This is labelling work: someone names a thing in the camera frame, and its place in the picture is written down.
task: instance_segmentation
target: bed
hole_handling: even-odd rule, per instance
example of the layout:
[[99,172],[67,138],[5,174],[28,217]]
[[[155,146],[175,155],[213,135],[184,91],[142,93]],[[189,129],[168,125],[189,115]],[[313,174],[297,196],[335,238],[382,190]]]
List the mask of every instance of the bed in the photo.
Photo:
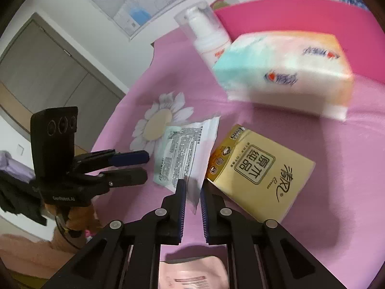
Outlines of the bed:
[[[264,30],[334,34],[357,74],[347,121],[228,101],[182,31],[174,30],[155,42],[150,68],[93,148],[151,154],[145,185],[116,188],[95,201],[100,220],[140,219],[171,193],[152,181],[157,134],[148,137],[149,123],[219,112],[216,145],[234,124],[242,124],[316,162],[282,224],[348,289],[367,288],[385,260],[385,34],[370,12],[330,0],[260,0],[219,9],[217,15],[233,39]],[[162,247],[161,259],[206,255],[224,257],[225,249],[206,245],[198,206],[196,215],[186,212],[182,244]]]

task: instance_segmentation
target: yellow tissue pack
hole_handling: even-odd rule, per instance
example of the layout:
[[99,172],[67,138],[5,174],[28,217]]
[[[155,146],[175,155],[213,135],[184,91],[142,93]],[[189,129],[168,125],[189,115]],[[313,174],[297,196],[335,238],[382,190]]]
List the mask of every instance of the yellow tissue pack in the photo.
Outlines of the yellow tissue pack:
[[256,220],[281,222],[315,163],[240,125],[210,157],[206,178]]

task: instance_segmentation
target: purple cloth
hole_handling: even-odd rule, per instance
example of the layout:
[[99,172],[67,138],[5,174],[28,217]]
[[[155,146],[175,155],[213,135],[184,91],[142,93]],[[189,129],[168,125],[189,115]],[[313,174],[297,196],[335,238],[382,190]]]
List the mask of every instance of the purple cloth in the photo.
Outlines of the purple cloth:
[[[159,100],[164,102],[162,94],[170,92],[170,105],[184,93],[183,107],[193,107],[189,120],[220,112],[215,146],[234,124],[241,124],[315,161],[314,172],[282,224],[348,289],[368,287],[385,260],[385,86],[358,77],[344,123],[230,102],[176,30],[155,42],[151,67],[119,103],[93,150],[130,151],[153,113],[149,109],[156,110]],[[145,185],[116,188],[96,200],[104,224],[138,220],[170,194],[153,183],[153,164],[151,157]],[[182,244],[163,246],[161,259],[210,254],[225,256],[223,247],[206,245],[198,206],[196,215],[186,212]]]
[[5,151],[0,151],[0,171],[4,171],[25,183],[35,179],[35,173],[31,168],[12,159],[11,155]]

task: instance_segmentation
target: clear bottle cap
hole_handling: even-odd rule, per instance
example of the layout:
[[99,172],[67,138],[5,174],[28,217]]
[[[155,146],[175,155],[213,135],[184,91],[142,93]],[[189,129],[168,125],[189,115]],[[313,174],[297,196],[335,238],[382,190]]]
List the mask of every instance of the clear bottle cap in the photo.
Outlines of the clear bottle cap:
[[206,1],[185,8],[174,19],[192,41],[205,38],[218,30],[225,30]]

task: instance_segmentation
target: brand label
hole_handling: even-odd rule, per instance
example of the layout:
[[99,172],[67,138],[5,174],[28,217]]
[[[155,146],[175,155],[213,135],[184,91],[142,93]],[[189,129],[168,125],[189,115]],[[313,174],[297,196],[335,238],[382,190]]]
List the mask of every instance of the brand label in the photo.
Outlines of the brand label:
[[275,71],[270,71],[265,74],[264,78],[267,81],[275,82],[279,85],[294,85],[297,82],[297,73],[295,74],[279,74]]
[[307,47],[303,50],[302,55],[318,55],[321,57],[327,57],[328,59],[338,59],[340,56],[328,49],[322,49],[322,48],[313,48],[313,47]]
[[222,56],[222,54],[223,54],[224,52],[225,52],[225,49],[222,49],[222,50],[216,52],[214,55],[215,55],[215,57],[216,57],[217,59],[219,59],[219,58]]
[[270,153],[250,145],[234,169],[252,183],[259,184],[274,161],[275,157]]
[[75,201],[74,197],[65,198],[65,197],[52,197],[54,200],[60,200],[60,201]]
[[280,202],[280,197],[284,196],[284,193],[288,193],[290,189],[290,184],[293,181],[293,169],[290,166],[286,166],[284,164],[284,169],[281,168],[281,174],[280,174],[280,184],[277,186],[276,190],[276,196],[278,202]]
[[239,127],[239,128],[237,128],[237,129],[232,133],[232,135],[230,136],[230,138],[233,139],[233,140],[236,140],[236,139],[239,137],[240,133],[244,132],[245,130],[246,130],[245,127]]

